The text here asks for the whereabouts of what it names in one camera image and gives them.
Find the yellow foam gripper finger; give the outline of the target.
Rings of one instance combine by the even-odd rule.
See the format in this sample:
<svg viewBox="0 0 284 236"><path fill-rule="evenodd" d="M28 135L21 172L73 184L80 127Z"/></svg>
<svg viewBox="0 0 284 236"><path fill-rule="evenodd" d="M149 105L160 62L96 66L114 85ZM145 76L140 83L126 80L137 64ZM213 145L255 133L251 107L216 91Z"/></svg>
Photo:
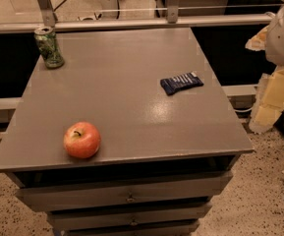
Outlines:
<svg viewBox="0 0 284 236"><path fill-rule="evenodd" d="M266 35L268 27L261 29L256 35L250 38L245 47L251 51L261 51L266 48Z"/></svg>
<svg viewBox="0 0 284 236"><path fill-rule="evenodd" d="M284 111L284 67L277 66L271 75L263 74L258 82L256 103L249 127L256 134L270 130Z"/></svg>

